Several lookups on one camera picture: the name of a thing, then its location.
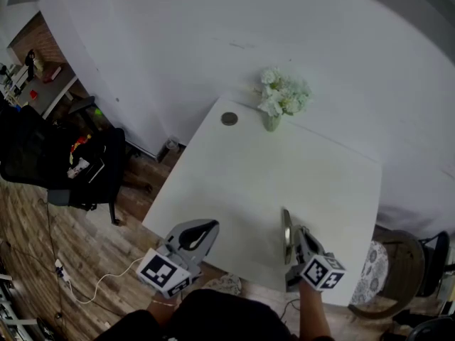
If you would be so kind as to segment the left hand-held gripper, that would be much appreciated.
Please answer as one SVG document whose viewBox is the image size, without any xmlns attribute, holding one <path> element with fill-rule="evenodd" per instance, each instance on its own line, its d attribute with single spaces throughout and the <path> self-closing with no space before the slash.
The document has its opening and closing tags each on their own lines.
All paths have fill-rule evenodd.
<svg viewBox="0 0 455 341">
<path fill-rule="evenodd" d="M 217 220 L 197 219 L 176 225 L 158 249 L 149 249 L 136 274 L 164 298 L 171 299 L 202 276 L 200 263 L 219 234 Z"/>
</svg>

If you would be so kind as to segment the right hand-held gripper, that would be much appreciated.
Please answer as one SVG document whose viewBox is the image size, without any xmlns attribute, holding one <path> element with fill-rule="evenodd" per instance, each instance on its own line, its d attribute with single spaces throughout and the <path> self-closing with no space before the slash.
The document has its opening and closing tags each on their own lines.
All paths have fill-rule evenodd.
<svg viewBox="0 0 455 341">
<path fill-rule="evenodd" d="M 341 262 L 325 253 L 321 243 L 305 226 L 297 228 L 294 252 L 297 263 L 285 274 L 287 293 L 297 292 L 301 281 L 307 282 L 316 291 L 333 289 L 346 273 Z"/>
</svg>

